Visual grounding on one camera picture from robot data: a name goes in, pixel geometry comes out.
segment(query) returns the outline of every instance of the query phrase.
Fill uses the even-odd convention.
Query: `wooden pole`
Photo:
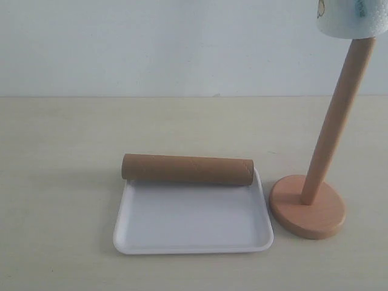
[[[349,47],[303,186],[304,205],[313,204],[324,181],[374,45],[375,38],[366,38],[354,39]]]

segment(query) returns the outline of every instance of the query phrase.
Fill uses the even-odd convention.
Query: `white plastic tray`
[[[245,187],[126,181],[113,235],[128,255],[259,252],[272,241],[256,169]]]

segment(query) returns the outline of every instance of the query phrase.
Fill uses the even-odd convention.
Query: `wooden table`
[[[268,194],[306,173],[329,104],[295,98],[0,99],[1,290],[386,290],[388,99],[359,97],[327,181],[337,236],[272,220],[262,253],[124,256],[112,243],[124,153],[252,158]]]

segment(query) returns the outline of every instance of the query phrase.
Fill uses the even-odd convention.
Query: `round wooden base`
[[[344,201],[331,186],[322,183],[314,203],[301,204],[305,179],[306,176],[293,175],[276,182],[269,196],[272,214],[285,229],[303,238],[335,235],[345,221]]]

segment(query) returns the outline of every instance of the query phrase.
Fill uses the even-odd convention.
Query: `paper towel holder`
[[[375,38],[353,39],[319,134],[307,176],[292,175],[273,186],[269,204],[288,231],[309,239],[324,239],[341,230],[346,208],[324,182],[341,132],[369,62]]]

